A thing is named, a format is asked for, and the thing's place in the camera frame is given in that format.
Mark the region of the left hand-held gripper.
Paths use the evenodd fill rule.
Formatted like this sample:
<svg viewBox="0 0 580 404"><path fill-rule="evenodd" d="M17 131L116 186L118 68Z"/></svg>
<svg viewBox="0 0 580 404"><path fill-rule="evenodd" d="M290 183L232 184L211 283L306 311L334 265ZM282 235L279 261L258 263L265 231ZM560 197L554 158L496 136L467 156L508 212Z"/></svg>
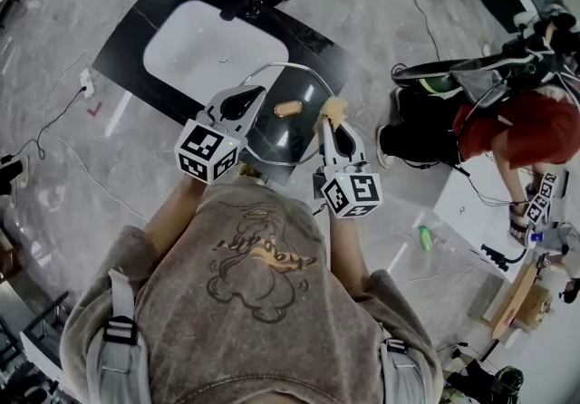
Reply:
<svg viewBox="0 0 580 404"><path fill-rule="evenodd" d="M223 178L238 163L266 94L265 87L247 84L217 93L181 132L174 147L178 168L207 185Z"/></svg>

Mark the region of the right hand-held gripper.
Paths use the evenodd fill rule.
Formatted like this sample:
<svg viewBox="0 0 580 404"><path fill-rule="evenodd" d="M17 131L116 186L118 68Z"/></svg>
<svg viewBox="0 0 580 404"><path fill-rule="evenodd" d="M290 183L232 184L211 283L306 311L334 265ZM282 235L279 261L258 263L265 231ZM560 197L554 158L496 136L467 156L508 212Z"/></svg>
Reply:
<svg viewBox="0 0 580 404"><path fill-rule="evenodd" d="M380 207L380 177L369 170L359 133L347 122L335 127L323 115L318 122L318 139L325 167L319 167L313 175L314 197L323 198L336 218L367 216ZM342 160L348 164L338 167Z"/></svg>

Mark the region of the yellow sponge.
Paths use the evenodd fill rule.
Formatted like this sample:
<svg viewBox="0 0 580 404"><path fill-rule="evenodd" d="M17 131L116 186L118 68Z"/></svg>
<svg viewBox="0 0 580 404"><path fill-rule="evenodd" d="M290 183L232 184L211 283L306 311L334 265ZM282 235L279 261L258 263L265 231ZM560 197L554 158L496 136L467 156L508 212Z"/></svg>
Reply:
<svg viewBox="0 0 580 404"><path fill-rule="evenodd" d="M328 120L333 130L337 130L346 119L347 102L339 97L329 97L323 104L317 119L320 125Z"/></svg>

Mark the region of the clear glass plate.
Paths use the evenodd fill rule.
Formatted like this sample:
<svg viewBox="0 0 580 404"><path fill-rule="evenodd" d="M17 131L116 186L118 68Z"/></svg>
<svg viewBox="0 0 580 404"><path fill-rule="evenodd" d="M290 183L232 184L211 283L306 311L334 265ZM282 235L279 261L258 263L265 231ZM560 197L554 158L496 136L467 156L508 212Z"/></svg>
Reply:
<svg viewBox="0 0 580 404"><path fill-rule="evenodd" d="M310 145L315 124L328 99L336 96L314 69L299 63L267 63L239 85L261 85L275 72L264 104L247 134L244 161L272 167L296 167L317 155Z"/></svg>

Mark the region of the person's right forearm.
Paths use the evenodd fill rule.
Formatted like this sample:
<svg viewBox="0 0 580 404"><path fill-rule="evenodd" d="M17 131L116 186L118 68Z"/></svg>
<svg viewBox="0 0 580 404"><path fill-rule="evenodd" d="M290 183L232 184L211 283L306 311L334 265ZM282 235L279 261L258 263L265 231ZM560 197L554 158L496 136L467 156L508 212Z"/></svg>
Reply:
<svg viewBox="0 0 580 404"><path fill-rule="evenodd" d="M329 216L330 268L333 275L349 293L358 293L370 274L360 247L353 218Z"/></svg>

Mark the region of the person's left forearm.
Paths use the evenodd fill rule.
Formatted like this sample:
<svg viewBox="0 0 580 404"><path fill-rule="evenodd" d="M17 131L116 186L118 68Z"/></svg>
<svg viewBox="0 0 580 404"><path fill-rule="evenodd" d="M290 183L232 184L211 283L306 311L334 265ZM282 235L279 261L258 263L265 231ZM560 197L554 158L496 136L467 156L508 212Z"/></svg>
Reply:
<svg viewBox="0 0 580 404"><path fill-rule="evenodd" d="M207 185L184 175L166 201L144 227L161 259L175 245L196 215Z"/></svg>

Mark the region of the white sink basin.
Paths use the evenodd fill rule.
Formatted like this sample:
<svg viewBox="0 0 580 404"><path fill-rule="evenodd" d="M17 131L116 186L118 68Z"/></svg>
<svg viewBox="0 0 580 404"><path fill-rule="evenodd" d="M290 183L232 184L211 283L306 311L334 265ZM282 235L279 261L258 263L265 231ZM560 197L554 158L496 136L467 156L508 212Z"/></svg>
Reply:
<svg viewBox="0 0 580 404"><path fill-rule="evenodd" d="M143 54L149 74L202 105L258 69L253 83L271 89L282 69L266 65L288 61L280 40L239 18L225 21L198 0L178 6Z"/></svg>

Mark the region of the dark sink cabinet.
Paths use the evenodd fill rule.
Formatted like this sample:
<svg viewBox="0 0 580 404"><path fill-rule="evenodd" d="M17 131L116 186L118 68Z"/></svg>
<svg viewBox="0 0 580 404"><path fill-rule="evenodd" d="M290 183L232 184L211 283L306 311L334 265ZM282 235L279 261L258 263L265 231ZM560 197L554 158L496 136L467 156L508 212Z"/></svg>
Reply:
<svg viewBox="0 0 580 404"><path fill-rule="evenodd" d="M96 71L179 125L184 125L206 105L190 99L149 74L143 65L143 54L162 24L178 6L187 1L192 0L138 0L121 19L93 65ZM219 11L226 2L198 1L212 5ZM353 58L335 42L284 12L266 5L261 5L256 17L240 14L235 18L252 24L284 43L289 52L287 63L299 63L314 69L336 94L343 89L353 66ZM295 170L295 167L248 164L282 185L287 183Z"/></svg>

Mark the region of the white power strip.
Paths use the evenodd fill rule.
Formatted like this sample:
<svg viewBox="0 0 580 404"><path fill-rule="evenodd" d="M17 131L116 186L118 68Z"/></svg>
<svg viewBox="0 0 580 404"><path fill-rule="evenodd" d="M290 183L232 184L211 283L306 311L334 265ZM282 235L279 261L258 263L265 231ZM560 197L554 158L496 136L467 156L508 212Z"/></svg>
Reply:
<svg viewBox="0 0 580 404"><path fill-rule="evenodd" d="M83 96L85 98L91 98L95 93L95 89L90 70L88 68L83 69L79 78Z"/></svg>

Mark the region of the white sink cabinet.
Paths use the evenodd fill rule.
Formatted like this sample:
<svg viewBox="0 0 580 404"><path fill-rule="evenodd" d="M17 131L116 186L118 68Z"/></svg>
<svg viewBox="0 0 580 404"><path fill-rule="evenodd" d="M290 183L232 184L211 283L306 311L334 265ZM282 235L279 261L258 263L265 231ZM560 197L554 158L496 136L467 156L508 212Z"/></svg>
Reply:
<svg viewBox="0 0 580 404"><path fill-rule="evenodd" d="M551 217L556 211L555 200L561 190L560 179L553 200ZM547 224L527 228L525 246L520 245L509 234L509 194L498 173L495 162L487 156L470 159L463 164L461 172L454 170L441 192L434 207L437 217L445 222L459 238L452 246L462 251L470 262L505 281L512 283L517 278L521 266L541 243L529 243L531 232L543 232L544 240ZM516 258L523 248L527 249L525 258L502 272L481 250L487 245L508 258Z"/></svg>

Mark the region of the black curved faucet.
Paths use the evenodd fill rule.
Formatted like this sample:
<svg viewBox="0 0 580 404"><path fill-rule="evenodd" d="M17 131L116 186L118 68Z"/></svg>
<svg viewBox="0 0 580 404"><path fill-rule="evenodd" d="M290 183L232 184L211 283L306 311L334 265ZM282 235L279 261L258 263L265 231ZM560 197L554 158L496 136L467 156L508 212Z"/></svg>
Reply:
<svg viewBox="0 0 580 404"><path fill-rule="evenodd" d="M491 259L491 261L499 268L500 271L506 272L511 265L515 265L522 261L527 255L527 249L524 247L520 255L516 258L508 258L503 253L495 249L482 245L481 250Z"/></svg>

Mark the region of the person's brown printed t-shirt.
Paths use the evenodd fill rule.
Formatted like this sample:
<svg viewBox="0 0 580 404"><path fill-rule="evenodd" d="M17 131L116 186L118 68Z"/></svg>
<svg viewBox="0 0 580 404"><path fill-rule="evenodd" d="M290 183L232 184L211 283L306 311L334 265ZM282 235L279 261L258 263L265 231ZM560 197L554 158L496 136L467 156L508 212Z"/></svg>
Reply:
<svg viewBox="0 0 580 404"><path fill-rule="evenodd" d="M305 203L248 177L207 186L163 258L121 230L65 324L63 370L84 404L439 404L429 335L369 274L346 291Z"/></svg>

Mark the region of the round wooden board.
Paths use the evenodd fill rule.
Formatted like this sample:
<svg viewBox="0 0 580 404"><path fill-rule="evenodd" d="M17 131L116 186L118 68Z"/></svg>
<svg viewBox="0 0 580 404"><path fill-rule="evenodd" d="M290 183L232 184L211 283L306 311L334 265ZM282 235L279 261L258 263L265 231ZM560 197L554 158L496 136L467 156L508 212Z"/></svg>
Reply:
<svg viewBox="0 0 580 404"><path fill-rule="evenodd" d="M537 278L537 264L531 263L520 270L515 282L511 285L502 304L489 322L491 339L499 340L515 319L517 312L526 300L531 287Z"/></svg>

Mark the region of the cardboard box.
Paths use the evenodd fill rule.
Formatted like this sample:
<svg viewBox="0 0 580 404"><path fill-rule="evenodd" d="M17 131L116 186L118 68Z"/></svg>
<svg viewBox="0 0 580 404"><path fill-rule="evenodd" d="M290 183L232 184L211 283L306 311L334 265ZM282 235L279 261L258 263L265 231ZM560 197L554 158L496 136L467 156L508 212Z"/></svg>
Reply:
<svg viewBox="0 0 580 404"><path fill-rule="evenodd" d="M522 302L516 320L529 330L536 330L551 309L553 295L544 286L531 286L524 302Z"/></svg>

